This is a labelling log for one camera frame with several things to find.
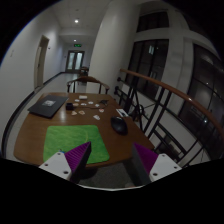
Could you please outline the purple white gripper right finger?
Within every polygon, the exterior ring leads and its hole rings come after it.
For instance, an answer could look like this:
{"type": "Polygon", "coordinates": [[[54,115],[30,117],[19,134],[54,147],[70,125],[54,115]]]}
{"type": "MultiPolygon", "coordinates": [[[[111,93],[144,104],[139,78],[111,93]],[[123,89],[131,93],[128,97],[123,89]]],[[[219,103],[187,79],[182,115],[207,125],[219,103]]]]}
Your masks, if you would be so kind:
{"type": "Polygon", "coordinates": [[[132,159],[134,168],[143,185],[181,170],[181,167],[167,154],[156,154],[137,143],[132,145],[132,159]]]}

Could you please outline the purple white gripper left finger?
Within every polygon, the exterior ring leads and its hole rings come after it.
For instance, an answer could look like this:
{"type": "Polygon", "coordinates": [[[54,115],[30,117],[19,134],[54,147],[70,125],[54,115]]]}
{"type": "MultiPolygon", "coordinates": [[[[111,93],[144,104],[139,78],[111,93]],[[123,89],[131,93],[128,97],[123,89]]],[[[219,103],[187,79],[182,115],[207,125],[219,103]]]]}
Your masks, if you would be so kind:
{"type": "Polygon", "coordinates": [[[84,174],[90,154],[91,143],[87,142],[66,153],[55,153],[39,168],[65,180],[78,183],[84,174]]]}

